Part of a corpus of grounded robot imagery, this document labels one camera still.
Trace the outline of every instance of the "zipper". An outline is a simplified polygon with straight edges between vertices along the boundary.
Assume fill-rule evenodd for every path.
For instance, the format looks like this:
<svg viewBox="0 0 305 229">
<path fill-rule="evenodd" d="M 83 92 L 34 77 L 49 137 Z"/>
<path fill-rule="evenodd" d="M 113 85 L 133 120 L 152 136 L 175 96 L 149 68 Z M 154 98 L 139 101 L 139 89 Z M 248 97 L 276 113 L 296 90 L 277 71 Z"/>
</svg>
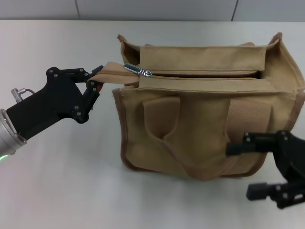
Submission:
<svg viewBox="0 0 305 229">
<path fill-rule="evenodd" d="M 190 79 L 189 76 L 192 76 L 192 78 L 196 79 L 232 79 L 232 78 L 229 78 L 228 76 L 232 76 L 234 77 L 235 79 L 260 79 L 260 72 L 256 71 L 256 70 L 253 70 L 253 71 L 250 71 L 250 72 L 246 72 L 246 73 L 241 73 L 241 74 L 232 74 L 232 73 L 227 73 L 227 74 L 221 74 L 221 73 L 204 73 L 204 74 L 193 74 L 193 73 L 154 73 L 152 74 L 151 71 L 148 71 L 148 70 L 145 70 L 143 68 L 140 68 L 140 67 L 137 67 L 133 64 L 130 64 L 130 63 L 126 63 L 124 65 L 124 68 L 133 72 L 133 73 L 136 73 L 138 75 L 141 75 L 141 76 L 145 76 L 145 77 L 156 77 L 156 78 L 159 78 L 159 77 L 162 77 L 162 78 L 171 78 L 171 79 Z"/>
</svg>

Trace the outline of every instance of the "white table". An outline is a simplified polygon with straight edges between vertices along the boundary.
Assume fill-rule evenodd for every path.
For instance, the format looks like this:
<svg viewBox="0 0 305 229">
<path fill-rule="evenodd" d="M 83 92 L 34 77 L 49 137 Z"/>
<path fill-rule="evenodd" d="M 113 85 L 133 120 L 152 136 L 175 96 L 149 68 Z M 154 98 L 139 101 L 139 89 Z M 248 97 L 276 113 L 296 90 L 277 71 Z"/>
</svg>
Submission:
<svg viewBox="0 0 305 229">
<path fill-rule="evenodd" d="M 117 34 L 135 44 L 268 44 L 283 40 L 305 73 L 305 23 L 0 21 L 0 108 L 12 88 L 40 90 L 45 72 L 122 62 Z M 185 180 L 132 172 L 120 159 L 121 130 L 105 85 L 90 119 L 65 119 L 0 161 L 0 227 L 4 229 L 303 229 L 305 204 L 278 210 L 249 202 L 252 182 L 283 182 L 272 155 L 252 177 Z M 293 133 L 305 138 L 305 111 Z"/>
</svg>

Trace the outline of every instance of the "fabric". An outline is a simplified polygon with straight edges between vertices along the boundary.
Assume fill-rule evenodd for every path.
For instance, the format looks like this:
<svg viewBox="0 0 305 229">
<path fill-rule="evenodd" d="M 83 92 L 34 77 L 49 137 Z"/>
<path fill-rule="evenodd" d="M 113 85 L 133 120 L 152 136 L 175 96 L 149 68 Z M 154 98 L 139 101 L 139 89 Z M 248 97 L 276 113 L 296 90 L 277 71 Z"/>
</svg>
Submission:
<svg viewBox="0 0 305 229">
<path fill-rule="evenodd" d="M 305 82 L 281 33 L 267 46 L 138 46 L 118 38 L 123 61 L 153 76 L 109 63 L 91 80 L 128 85 L 113 95 L 121 158 L 133 170 L 198 180 L 250 176 L 266 155 L 226 158 L 226 144 L 244 132 L 291 130 L 303 106 Z"/>
</svg>

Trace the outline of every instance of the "gray wall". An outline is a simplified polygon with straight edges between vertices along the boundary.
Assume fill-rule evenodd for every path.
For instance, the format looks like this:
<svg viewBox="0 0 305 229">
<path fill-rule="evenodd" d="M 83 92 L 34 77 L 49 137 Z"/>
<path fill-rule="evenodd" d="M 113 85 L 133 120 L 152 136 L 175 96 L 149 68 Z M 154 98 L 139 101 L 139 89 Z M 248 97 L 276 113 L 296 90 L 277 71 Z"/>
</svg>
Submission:
<svg viewBox="0 0 305 229">
<path fill-rule="evenodd" d="M 0 19 L 305 21 L 304 9 L 305 0 L 0 0 Z"/>
</svg>

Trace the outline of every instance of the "zipper pull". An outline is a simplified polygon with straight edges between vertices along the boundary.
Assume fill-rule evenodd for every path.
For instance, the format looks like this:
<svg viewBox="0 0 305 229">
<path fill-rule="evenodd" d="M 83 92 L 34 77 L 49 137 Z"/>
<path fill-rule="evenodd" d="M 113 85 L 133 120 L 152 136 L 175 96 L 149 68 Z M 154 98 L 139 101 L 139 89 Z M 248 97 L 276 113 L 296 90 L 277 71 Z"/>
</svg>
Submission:
<svg viewBox="0 0 305 229">
<path fill-rule="evenodd" d="M 150 77 L 152 76 L 152 72 L 151 71 L 148 71 L 148 70 L 144 70 L 142 68 L 139 68 L 131 63 L 126 63 L 124 65 L 124 68 L 133 72 L 133 73 L 136 73 L 138 75 L 141 75 L 141 76 L 145 76 L 145 77 Z"/>
</svg>

